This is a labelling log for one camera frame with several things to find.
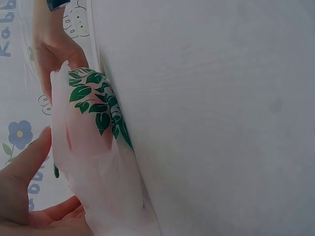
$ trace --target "fingernail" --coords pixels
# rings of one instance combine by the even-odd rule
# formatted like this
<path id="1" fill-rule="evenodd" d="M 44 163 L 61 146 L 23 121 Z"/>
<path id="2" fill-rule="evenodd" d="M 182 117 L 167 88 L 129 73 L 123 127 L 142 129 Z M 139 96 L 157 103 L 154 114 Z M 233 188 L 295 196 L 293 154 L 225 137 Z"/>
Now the fingernail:
<path id="1" fill-rule="evenodd" d="M 40 137 L 43 136 L 43 135 L 46 135 L 47 133 L 50 133 L 51 132 L 51 127 L 50 126 L 47 126 L 46 128 L 43 129 L 43 131 L 40 133 Z"/>

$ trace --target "wrist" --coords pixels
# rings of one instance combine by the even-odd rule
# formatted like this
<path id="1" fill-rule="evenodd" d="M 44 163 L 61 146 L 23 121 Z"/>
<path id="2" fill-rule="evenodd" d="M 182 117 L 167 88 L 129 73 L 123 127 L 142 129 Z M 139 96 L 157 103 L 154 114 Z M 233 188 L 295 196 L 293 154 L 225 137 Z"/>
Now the wrist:
<path id="1" fill-rule="evenodd" d="M 46 0 L 34 0 L 32 37 L 35 44 L 64 32 L 63 14 L 64 7 L 50 12 Z"/>

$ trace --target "plastic sheet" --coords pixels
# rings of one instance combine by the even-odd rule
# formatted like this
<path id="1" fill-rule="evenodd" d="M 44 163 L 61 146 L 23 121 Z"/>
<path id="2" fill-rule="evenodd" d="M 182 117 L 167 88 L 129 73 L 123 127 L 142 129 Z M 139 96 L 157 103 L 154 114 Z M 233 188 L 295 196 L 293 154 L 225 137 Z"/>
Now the plastic sheet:
<path id="1" fill-rule="evenodd" d="M 52 78 L 53 155 L 96 236 L 159 236 L 109 81 L 63 65 Z"/>

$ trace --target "finger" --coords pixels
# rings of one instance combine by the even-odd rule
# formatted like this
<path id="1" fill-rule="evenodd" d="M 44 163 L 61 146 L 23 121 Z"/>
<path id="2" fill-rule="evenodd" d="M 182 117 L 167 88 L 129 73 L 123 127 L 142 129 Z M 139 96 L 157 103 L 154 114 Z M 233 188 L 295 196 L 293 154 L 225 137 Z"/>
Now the finger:
<path id="1" fill-rule="evenodd" d="M 32 142 L 23 152 L 4 168 L 5 175 L 14 177 L 28 186 L 38 169 L 48 156 L 51 147 L 51 128 L 46 127 L 38 139 Z"/>
<path id="2" fill-rule="evenodd" d="M 52 104 L 51 81 L 50 81 L 50 73 L 51 73 L 51 71 L 47 71 L 45 69 L 39 69 L 38 73 L 39 73 L 40 84 L 41 84 L 43 93 L 48 98 L 50 104 Z"/>
<path id="3" fill-rule="evenodd" d="M 70 219 L 70 218 L 77 218 L 78 215 L 82 214 L 84 212 L 84 208 L 82 205 L 80 205 L 77 209 L 75 209 L 73 212 L 70 212 L 68 215 L 64 217 L 64 219 Z"/>
<path id="4" fill-rule="evenodd" d="M 63 203 L 45 209 L 44 212 L 53 220 L 59 221 L 69 213 L 76 210 L 80 205 L 81 203 L 79 199 L 76 196 L 73 196 L 68 200 L 64 201 Z"/>
<path id="5" fill-rule="evenodd" d="M 89 68 L 89 63 L 85 57 L 84 51 L 82 48 L 79 48 L 78 51 L 68 58 L 69 67 L 71 70 L 86 67 Z"/>

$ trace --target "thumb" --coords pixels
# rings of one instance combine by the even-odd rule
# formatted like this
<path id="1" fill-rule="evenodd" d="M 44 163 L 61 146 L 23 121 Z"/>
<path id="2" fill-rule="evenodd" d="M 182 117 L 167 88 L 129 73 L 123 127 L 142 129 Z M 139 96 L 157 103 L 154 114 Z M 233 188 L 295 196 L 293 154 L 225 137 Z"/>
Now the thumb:
<path id="1" fill-rule="evenodd" d="M 38 139 L 3 169 L 3 174 L 15 177 L 26 186 L 45 161 L 51 147 L 51 128 L 46 127 Z"/>
<path id="2" fill-rule="evenodd" d="M 80 67 L 89 68 L 88 60 L 85 57 L 84 51 L 81 47 L 79 47 L 76 53 L 73 54 L 71 57 L 69 57 L 67 60 L 69 62 L 69 67 L 71 70 L 74 70 Z"/>

